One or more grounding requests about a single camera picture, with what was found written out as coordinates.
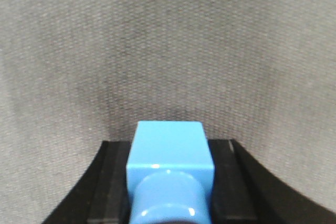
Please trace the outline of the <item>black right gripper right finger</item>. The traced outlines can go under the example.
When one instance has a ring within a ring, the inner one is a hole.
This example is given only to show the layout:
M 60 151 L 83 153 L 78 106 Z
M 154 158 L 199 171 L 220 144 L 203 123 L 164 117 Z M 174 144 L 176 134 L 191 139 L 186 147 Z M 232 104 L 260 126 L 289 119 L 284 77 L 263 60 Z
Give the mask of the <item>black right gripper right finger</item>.
M 213 223 L 335 223 L 335 212 L 284 183 L 235 140 L 208 140 Z

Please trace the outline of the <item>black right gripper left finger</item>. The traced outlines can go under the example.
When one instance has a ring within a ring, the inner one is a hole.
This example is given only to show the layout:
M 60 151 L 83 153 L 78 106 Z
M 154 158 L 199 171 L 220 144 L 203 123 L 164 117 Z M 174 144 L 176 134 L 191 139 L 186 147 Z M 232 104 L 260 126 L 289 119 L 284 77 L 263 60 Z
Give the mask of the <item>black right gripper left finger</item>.
M 128 223 L 126 141 L 103 141 L 92 163 L 44 223 Z

